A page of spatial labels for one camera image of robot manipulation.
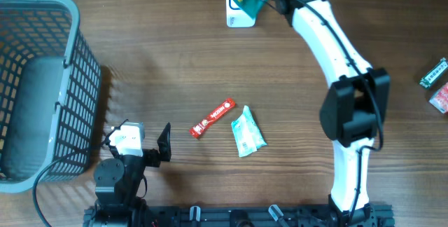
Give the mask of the white green box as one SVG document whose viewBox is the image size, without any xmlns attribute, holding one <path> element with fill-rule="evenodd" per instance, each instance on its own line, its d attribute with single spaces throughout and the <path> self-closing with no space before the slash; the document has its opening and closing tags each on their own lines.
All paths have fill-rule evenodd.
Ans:
<svg viewBox="0 0 448 227">
<path fill-rule="evenodd" d="M 421 78 L 419 85 L 425 89 L 431 88 L 439 78 L 447 71 L 447 59 L 443 57 L 424 77 Z"/>
</svg>

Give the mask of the red Nescafe stick sachet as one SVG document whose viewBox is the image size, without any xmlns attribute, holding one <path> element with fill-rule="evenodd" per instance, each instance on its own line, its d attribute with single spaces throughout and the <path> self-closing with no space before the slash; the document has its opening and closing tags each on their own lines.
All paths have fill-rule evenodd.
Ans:
<svg viewBox="0 0 448 227">
<path fill-rule="evenodd" d="M 223 103 L 218 105 L 208 116 L 203 118 L 198 124 L 192 126 L 189 133 L 196 139 L 201 137 L 211 125 L 218 121 L 228 111 L 236 106 L 232 98 L 227 98 Z"/>
</svg>

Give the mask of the light green wipes packet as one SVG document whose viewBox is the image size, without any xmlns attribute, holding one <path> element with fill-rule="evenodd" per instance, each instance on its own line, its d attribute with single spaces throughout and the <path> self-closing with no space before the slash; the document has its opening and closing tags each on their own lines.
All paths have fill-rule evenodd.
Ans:
<svg viewBox="0 0 448 227">
<path fill-rule="evenodd" d="M 231 127 L 240 158 L 267 146 L 248 106 L 243 108 L 242 114 L 237 120 L 231 122 Z"/>
</svg>

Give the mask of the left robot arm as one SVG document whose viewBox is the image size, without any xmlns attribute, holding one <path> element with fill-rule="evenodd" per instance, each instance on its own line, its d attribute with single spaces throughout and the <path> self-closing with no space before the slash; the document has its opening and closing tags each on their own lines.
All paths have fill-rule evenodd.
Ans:
<svg viewBox="0 0 448 227">
<path fill-rule="evenodd" d="M 84 226 L 159 226 L 143 196 L 138 196 L 140 184 L 148 184 L 144 175 L 147 167 L 159 167 L 172 156 L 171 124 L 165 125 L 157 139 L 157 149 L 145 149 L 143 123 L 124 120 L 106 135 L 103 144 L 111 158 L 101 161 L 94 171 L 97 200 L 85 210 Z"/>
</svg>

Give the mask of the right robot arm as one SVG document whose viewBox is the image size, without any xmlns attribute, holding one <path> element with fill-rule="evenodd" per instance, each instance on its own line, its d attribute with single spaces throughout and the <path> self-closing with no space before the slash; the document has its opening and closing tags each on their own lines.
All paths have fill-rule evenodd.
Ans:
<svg viewBox="0 0 448 227">
<path fill-rule="evenodd" d="M 329 205 L 339 226 L 370 219 L 369 155 L 384 146 L 390 76 L 353 47 L 329 0 L 274 0 L 288 24 L 305 40 L 328 84 L 319 120 L 334 153 Z"/>
</svg>

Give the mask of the pink Kleenex tissue pack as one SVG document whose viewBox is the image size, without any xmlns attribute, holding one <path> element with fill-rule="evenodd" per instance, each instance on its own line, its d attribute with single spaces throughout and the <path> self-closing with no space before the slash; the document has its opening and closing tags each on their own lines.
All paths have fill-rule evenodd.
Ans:
<svg viewBox="0 0 448 227">
<path fill-rule="evenodd" d="M 448 110 L 448 83 L 445 83 L 429 100 L 438 111 L 446 114 Z"/>
</svg>

